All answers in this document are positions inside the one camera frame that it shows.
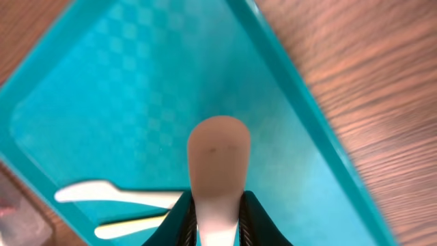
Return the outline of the grey plastic knife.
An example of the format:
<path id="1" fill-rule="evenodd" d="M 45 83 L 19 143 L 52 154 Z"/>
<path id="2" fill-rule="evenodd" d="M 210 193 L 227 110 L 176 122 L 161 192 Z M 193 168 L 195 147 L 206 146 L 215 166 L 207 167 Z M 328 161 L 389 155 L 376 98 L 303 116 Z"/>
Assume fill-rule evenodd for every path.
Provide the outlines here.
<path id="1" fill-rule="evenodd" d="M 78 182 L 55 192 L 57 202 L 114 201 L 171 209 L 183 191 L 127 191 L 106 180 Z"/>

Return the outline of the yellow plastic spoon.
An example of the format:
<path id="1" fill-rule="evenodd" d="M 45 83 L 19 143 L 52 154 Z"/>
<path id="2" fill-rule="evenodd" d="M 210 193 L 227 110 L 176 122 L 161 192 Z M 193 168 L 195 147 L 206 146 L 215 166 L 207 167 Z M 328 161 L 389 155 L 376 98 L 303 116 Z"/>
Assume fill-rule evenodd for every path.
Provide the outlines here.
<path id="1" fill-rule="evenodd" d="M 94 230 L 94 234 L 100 239 L 109 240 L 134 234 L 143 230 L 157 228 L 166 219 L 168 214 L 169 212 L 155 217 L 100 225 Z"/>

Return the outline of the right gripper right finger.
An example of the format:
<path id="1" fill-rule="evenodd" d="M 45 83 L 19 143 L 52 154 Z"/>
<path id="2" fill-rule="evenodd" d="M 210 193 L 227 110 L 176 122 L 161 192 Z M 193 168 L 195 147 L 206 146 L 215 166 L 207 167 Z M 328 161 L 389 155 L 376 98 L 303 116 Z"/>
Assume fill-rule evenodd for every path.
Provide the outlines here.
<path id="1" fill-rule="evenodd" d="M 238 218 L 240 246 L 293 246 L 252 191 L 243 193 Z"/>

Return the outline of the white plastic fork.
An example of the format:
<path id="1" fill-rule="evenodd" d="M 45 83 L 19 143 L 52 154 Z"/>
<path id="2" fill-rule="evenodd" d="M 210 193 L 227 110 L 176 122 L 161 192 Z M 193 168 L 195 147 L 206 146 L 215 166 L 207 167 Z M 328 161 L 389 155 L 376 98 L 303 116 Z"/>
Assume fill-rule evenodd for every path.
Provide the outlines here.
<path id="1" fill-rule="evenodd" d="M 236 118 L 214 116 L 192 130 L 188 170 L 202 245 L 234 244 L 250 151 L 250 132 Z"/>

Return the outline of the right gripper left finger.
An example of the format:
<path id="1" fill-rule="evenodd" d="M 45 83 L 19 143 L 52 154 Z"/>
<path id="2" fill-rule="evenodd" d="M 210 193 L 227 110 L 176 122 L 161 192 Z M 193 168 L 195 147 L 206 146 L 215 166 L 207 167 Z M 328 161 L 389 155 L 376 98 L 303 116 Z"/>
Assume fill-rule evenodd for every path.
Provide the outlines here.
<path id="1" fill-rule="evenodd" d="M 192 193 L 185 191 L 143 246 L 196 246 L 196 244 L 195 204 Z"/>

